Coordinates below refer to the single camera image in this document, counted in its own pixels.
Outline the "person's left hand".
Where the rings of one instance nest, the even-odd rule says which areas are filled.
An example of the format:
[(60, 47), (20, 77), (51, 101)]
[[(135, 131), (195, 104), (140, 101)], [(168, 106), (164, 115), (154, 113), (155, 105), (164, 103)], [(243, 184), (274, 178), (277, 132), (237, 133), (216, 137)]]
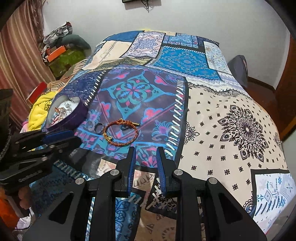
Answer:
[(20, 199), (20, 207), (27, 210), (31, 205), (31, 189), (29, 186), (22, 187), (18, 191), (18, 197)]

